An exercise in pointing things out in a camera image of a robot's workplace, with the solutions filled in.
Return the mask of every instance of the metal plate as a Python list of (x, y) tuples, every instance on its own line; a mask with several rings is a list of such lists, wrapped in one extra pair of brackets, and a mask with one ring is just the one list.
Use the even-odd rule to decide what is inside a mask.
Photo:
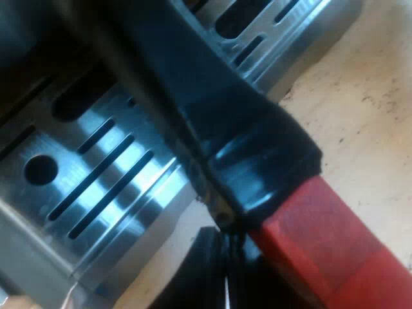
[(295, 79), (354, 22), (363, 1), (201, 0), (195, 19), (180, 0), (173, 3), (214, 52), (256, 90), (266, 93), (275, 86), (271, 97), (281, 100)]
[[(172, 212), (176, 221), (194, 198), (180, 164), (138, 102), (112, 84), (99, 64), (79, 63), (0, 128), (0, 215), (59, 272), (90, 290), (161, 213)], [(79, 104), (91, 107), (82, 113)], [(173, 201), (180, 194), (187, 198), (177, 207)], [(173, 229), (158, 228), (164, 235), (153, 239), (154, 247)], [(107, 252), (113, 245), (115, 252)], [(145, 263), (155, 249), (142, 249), (132, 258)], [(13, 252), (6, 254), (13, 260)], [(132, 278), (139, 270), (131, 269)]]

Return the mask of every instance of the red plastic part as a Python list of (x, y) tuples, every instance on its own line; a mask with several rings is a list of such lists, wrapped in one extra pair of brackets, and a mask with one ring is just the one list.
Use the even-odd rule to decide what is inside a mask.
[(314, 306), (412, 308), (412, 276), (321, 177), (300, 186), (250, 235)]

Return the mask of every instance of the slot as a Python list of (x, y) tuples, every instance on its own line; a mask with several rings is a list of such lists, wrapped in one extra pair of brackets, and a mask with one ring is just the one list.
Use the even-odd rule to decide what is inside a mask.
[(109, 190), (83, 219), (70, 231), (69, 238), (76, 239), (93, 222), (94, 219), (112, 202), (116, 196), (133, 180), (133, 178), (146, 166), (153, 158), (153, 152), (148, 151), (139, 161)]
[(186, 0), (186, 4), (193, 14), (200, 11), (209, 0)]
[(43, 77), (26, 95), (24, 95), (13, 107), (0, 117), (0, 127), (15, 117), (27, 104), (45, 90), (53, 81), (52, 76)]
[(253, 39), (252, 42), (249, 43), (248, 46), (242, 52), (234, 59), (234, 64), (236, 66), (240, 66), (243, 61), (246, 60), (247, 57), (259, 46), (260, 43), (262, 43), (264, 40), (263, 36), (258, 35)]
[(275, 17), (275, 23), (279, 24), (282, 19), (285, 18), (286, 15), (294, 8), (294, 6), (299, 2), (299, 0), (291, 0), (281, 12)]
[(49, 214), (48, 219), (55, 221), (69, 206), (135, 141), (127, 136), (109, 153), (103, 161)]
[(23, 143), (30, 135), (36, 131), (35, 126), (29, 125), (22, 133), (20, 133), (12, 142), (10, 142), (2, 151), (0, 151), (0, 162), (3, 161), (10, 153), (14, 151), (21, 143)]
[(101, 125), (77, 150), (78, 153), (84, 155), (90, 148), (92, 148), (107, 132), (109, 132), (115, 126), (115, 121), (109, 119)]
[(271, 0), (237, 0), (216, 21), (216, 31), (226, 39), (237, 38), (271, 2)]

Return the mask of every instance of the black rubber grip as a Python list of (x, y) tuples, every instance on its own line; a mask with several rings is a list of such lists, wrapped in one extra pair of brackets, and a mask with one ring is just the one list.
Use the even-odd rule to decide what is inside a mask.
[(209, 204), (260, 225), (320, 173), (321, 152), (299, 124), (228, 67), (171, 2), (73, 3), (76, 27), (152, 114)]

